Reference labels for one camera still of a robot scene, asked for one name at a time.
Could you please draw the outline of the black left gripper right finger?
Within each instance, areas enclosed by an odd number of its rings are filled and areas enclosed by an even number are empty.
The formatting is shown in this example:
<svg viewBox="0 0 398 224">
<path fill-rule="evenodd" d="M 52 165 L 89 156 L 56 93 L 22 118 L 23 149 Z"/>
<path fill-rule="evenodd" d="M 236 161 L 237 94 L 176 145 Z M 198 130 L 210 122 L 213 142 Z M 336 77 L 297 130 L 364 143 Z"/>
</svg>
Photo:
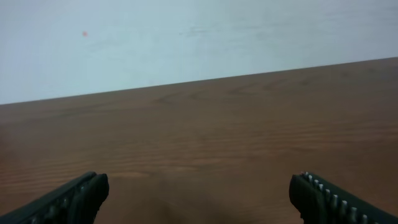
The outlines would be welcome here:
<svg viewBox="0 0 398 224">
<path fill-rule="evenodd" d="M 311 172 L 292 176 L 289 199 L 304 224 L 397 224 L 396 216 Z"/>
</svg>

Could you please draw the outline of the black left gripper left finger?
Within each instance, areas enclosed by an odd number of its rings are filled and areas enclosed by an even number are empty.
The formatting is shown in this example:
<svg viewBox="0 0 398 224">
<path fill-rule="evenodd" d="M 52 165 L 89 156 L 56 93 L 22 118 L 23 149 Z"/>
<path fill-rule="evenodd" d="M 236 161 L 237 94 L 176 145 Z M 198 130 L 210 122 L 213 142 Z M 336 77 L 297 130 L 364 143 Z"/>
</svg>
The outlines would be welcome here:
<svg viewBox="0 0 398 224">
<path fill-rule="evenodd" d="M 109 194 L 108 176 L 87 172 L 1 216 L 3 224 L 93 224 Z"/>
</svg>

